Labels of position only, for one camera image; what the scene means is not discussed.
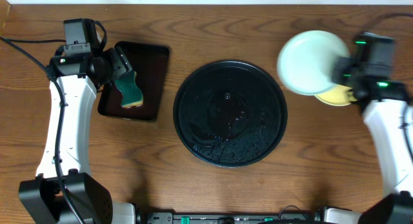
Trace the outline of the yellow plate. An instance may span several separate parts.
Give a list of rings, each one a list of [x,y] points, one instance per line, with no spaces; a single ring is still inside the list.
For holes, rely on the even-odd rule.
[[[324,104],[336,107],[347,106],[357,101],[353,96],[352,89],[343,85],[337,85],[327,92],[315,95],[315,97]]]

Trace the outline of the green yellow scrub sponge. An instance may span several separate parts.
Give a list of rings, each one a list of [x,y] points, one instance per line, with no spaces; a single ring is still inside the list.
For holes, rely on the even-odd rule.
[[[136,85],[136,76],[136,72],[132,70],[115,80],[115,85],[122,94],[123,108],[139,107],[143,104],[143,93]]]

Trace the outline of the light green plate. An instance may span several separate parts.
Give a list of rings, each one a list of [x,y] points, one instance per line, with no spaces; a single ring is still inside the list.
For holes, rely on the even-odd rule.
[[[335,87],[332,73],[342,57],[348,57],[345,42],[337,35],[321,30],[302,32],[282,47],[277,73],[290,91],[314,96]]]

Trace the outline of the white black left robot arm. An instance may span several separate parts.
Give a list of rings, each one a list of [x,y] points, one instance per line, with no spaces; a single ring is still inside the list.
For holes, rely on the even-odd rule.
[[[101,48],[66,45],[50,60],[52,106],[46,147],[35,179],[19,199],[36,223],[135,223],[131,203],[112,200],[90,175],[90,116],[97,89],[111,75]]]

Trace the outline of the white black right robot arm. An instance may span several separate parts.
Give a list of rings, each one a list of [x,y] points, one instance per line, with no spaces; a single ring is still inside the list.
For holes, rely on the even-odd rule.
[[[332,82],[350,87],[376,149],[383,199],[358,213],[325,208],[322,223],[412,223],[412,106],[403,83],[390,80],[388,65],[366,65],[342,57]]]

